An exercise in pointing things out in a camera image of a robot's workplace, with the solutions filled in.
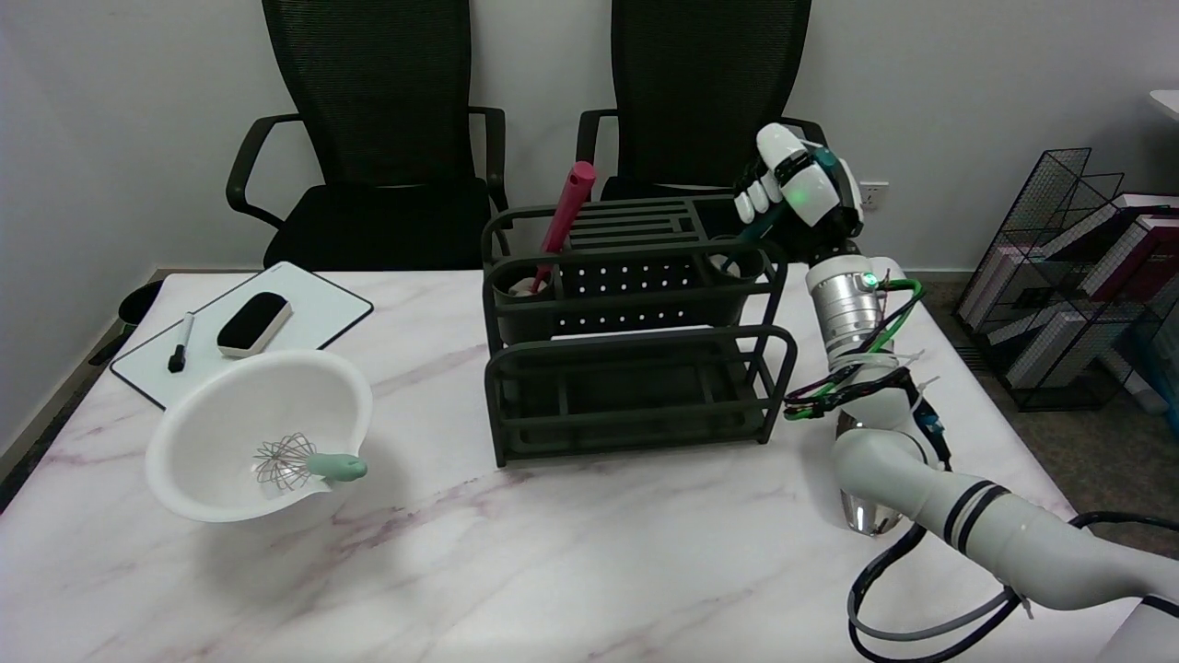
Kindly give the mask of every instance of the whisk handle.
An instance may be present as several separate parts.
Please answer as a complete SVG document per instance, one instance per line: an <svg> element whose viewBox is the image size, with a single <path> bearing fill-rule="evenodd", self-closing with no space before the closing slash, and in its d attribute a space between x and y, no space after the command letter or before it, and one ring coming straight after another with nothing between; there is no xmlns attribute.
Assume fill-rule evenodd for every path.
<svg viewBox="0 0 1179 663"><path fill-rule="evenodd" d="M368 474L368 464L347 453L312 453L307 457L307 471L332 481L355 481Z"/></svg>

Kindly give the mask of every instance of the chair armrest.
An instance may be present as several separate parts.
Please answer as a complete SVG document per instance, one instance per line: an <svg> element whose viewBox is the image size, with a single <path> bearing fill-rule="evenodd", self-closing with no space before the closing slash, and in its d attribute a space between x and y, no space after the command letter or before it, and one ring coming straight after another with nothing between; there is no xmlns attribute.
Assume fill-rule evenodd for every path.
<svg viewBox="0 0 1179 663"><path fill-rule="evenodd" d="M581 113L581 123L578 125L577 160L593 163L593 153L598 151L598 125L605 117L617 118L618 110L602 109Z"/></svg>
<svg viewBox="0 0 1179 663"><path fill-rule="evenodd" d="M811 143L818 143L819 145L828 146L826 134L823 133L823 127L819 126L818 123L788 117L778 118L778 122L786 126L797 126L803 130L803 138L810 140Z"/></svg>
<svg viewBox="0 0 1179 663"><path fill-rule="evenodd" d="M275 228L282 225L283 221L277 216L245 202L245 185L250 182L253 163L258 160L258 152L262 151L262 144L266 142L270 130L281 122L295 122L297 119L299 119L298 113L290 113L258 118L253 122L250 131L245 134L245 139L242 140L242 146L237 150L233 168L229 171L229 182L225 184L225 199L229 201L230 208L264 221Z"/></svg>
<svg viewBox="0 0 1179 663"><path fill-rule="evenodd" d="M495 209L507 211L508 195L503 189L503 162L507 151L507 123L502 109L468 106L472 114L483 116L487 127L487 192L495 203Z"/></svg>

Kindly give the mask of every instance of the robot finger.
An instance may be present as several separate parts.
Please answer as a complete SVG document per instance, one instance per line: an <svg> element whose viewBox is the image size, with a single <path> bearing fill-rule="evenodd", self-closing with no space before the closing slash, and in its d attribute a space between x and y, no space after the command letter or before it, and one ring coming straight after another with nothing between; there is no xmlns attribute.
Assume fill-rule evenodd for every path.
<svg viewBox="0 0 1179 663"><path fill-rule="evenodd" d="M742 191L733 203L737 205L737 216L740 217L740 222L745 225L752 223L757 211L753 209L753 202L750 201L749 193Z"/></svg>
<svg viewBox="0 0 1179 663"><path fill-rule="evenodd" d="M770 209L770 198L766 196L768 192L762 188L760 182L755 182L746 192L757 214L765 214Z"/></svg>
<svg viewBox="0 0 1179 663"><path fill-rule="evenodd" d="M765 190L771 203L777 204L782 202L782 189L778 186L778 180L773 177L772 172L766 171L762 176L762 189Z"/></svg>

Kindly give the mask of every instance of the black office chair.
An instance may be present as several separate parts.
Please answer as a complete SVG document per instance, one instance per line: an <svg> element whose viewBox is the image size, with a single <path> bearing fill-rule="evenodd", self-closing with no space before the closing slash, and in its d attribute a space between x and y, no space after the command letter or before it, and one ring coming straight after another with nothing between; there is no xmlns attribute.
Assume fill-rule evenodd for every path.
<svg viewBox="0 0 1179 663"><path fill-rule="evenodd" d="M606 180L601 199L731 191L757 153L757 131L771 122L797 126L806 139L826 145L817 124L780 117L802 60L810 6L810 0L614 0L618 109L586 111L578 130L577 158L593 162L601 118L618 118L618 175ZM717 212L703 218L710 235L739 230L735 212Z"/></svg>
<svg viewBox="0 0 1179 663"><path fill-rule="evenodd" d="M505 120L468 106L468 0L263 0L298 113L253 123L230 172L232 209L278 229L263 261L309 270L477 269L479 237L502 211ZM475 177L468 114L487 124ZM285 221L245 199L266 134L302 120L325 184Z"/></svg>

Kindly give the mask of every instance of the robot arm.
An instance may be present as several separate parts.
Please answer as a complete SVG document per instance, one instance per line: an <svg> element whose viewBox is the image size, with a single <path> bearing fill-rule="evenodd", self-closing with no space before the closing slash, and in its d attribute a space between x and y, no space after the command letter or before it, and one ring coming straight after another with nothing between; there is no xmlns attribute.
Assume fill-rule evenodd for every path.
<svg viewBox="0 0 1179 663"><path fill-rule="evenodd" d="M757 143L768 170L738 196L738 212L749 223L753 212L769 210L775 185L793 210L797 219L776 223L766 236L810 260L806 285L834 372L855 362L883 317L870 264L849 241L849 229L858 232L858 223L849 223L858 205L841 205L852 198L847 191L832 195L839 185L836 172L785 127L763 129ZM841 173L855 189L845 168ZM881 350L847 383L893 372L891 347ZM986 479L947 471L915 421L905 389L881 388L844 411L862 425L839 435L832 449L836 479L845 492L903 513L1047 608L1080 610L1144 598L1101 662L1179 661L1179 562L1105 541Z"/></svg>

